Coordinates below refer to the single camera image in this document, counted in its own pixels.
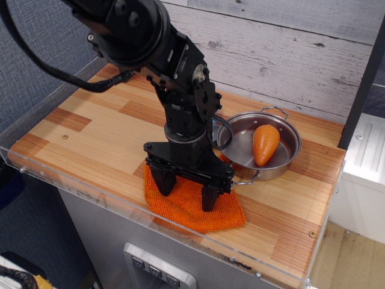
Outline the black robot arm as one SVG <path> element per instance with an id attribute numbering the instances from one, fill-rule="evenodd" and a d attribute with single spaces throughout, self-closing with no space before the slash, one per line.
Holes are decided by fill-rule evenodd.
<path id="1" fill-rule="evenodd" d="M 202 209 L 233 188 L 234 170 L 215 155 L 213 124 L 221 95 L 209 78 L 198 47 L 170 22 L 159 1 L 68 1 L 77 20 L 91 30 L 90 43 L 121 72 L 146 78 L 165 111 L 165 142 L 148 142 L 147 165 L 163 195 L 177 177 L 202 185 Z"/>

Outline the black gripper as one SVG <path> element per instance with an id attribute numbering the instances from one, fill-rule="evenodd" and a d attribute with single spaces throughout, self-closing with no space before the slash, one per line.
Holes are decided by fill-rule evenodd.
<path id="1" fill-rule="evenodd" d="M 213 152 L 229 146 L 232 138 L 223 145 L 213 143 L 213 126 L 217 122 L 224 125 L 232 134 L 232 127 L 226 120 L 210 120 L 200 125 L 194 135 L 179 135 L 168 125 L 164 126 L 167 142 L 147 142 L 146 163 L 152 178 L 163 196 L 168 196 L 180 176 L 203 185 L 202 210 L 210 212 L 219 196 L 230 193 L 233 188 L 235 171 Z"/>

